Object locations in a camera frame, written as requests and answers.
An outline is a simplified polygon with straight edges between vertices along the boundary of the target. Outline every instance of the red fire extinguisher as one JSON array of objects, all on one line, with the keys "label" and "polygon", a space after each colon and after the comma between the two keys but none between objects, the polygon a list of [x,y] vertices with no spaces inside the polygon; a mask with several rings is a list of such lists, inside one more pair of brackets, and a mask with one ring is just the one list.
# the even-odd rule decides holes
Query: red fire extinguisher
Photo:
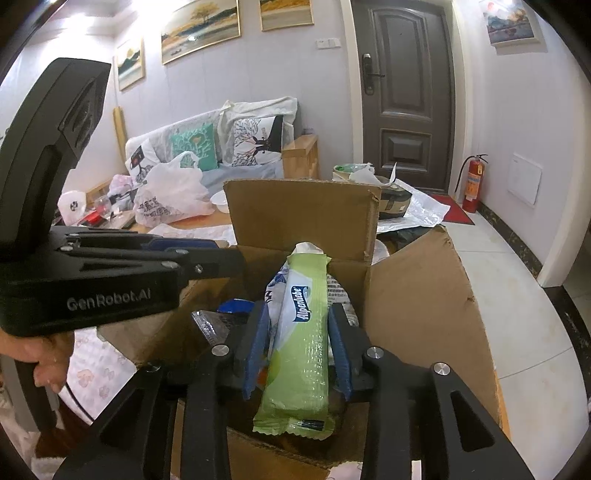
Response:
[{"label": "red fire extinguisher", "polygon": [[470,166],[468,167],[468,178],[466,182],[466,189],[464,191],[464,201],[462,202],[462,209],[468,213],[476,213],[478,204],[480,202],[480,193],[482,188],[482,178],[484,176],[485,163],[488,163],[484,158],[488,157],[487,154],[473,155],[468,157],[462,169],[460,170],[460,176],[457,179],[457,188],[460,186],[460,179],[462,178],[462,172],[468,160],[470,160]]}]

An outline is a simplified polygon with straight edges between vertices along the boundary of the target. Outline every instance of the framed painting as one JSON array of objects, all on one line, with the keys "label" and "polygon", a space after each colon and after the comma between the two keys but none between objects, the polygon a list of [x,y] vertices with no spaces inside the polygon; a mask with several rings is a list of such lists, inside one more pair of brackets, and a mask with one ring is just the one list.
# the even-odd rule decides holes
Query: framed painting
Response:
[{"label": "framed painting", "polygon": [[259,0],[263,32],[314,25],[311,0]]},{"label": "framed painting", "polygon": [[522,0],[481,0],[491,45],[504,47],[540,43],[542,33],[535,12]]},{"label": "framed painting", "polygon": [[119,90],[123,91],[145,77],[144,42],[133,38],[117,48],[115,52]]},{"label": "framed painting", "polygon": [[238,0],[196,0],[174,12],[163,28],[162,63],[240,36]]}]

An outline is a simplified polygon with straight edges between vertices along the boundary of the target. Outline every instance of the green candy wrapper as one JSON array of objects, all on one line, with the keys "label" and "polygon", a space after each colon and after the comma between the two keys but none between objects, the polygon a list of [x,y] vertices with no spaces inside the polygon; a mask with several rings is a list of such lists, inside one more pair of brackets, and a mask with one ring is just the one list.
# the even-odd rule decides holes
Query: green candy wrapper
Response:
[{"label": "green candy wrapper", "polygon": [[267,386],[253,431],[324,440],[329,415],[328,300],[323,254],[292,254]]}]

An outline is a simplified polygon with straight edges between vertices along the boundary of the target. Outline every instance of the red mat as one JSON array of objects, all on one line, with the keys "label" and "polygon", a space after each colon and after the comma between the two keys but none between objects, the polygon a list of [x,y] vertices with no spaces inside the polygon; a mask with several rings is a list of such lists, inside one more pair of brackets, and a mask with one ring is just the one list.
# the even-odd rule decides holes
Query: red mat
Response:
[{"label": "red mat", "polygon": [[460,207],[449,195],[431,195],[434,199],[436,199],[440,203],[444,203],[445,205],[450,205],[452,208],[449,209],[449,212],[443,219],[444,222],[450,223],[464,223],[465,225],[474,225],[474,222],[466,215],[466,212],[462,210]]}]

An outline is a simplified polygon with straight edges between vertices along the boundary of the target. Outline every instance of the door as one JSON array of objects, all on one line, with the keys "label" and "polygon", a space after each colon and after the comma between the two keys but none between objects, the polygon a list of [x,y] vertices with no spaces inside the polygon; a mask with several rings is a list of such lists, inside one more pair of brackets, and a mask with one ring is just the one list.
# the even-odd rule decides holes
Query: door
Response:
[{"label": "door", "polygon": [[452,166],[452,54],[442,7],[352,0],[363,95],[363,157],[376,173],[447,193]]}]

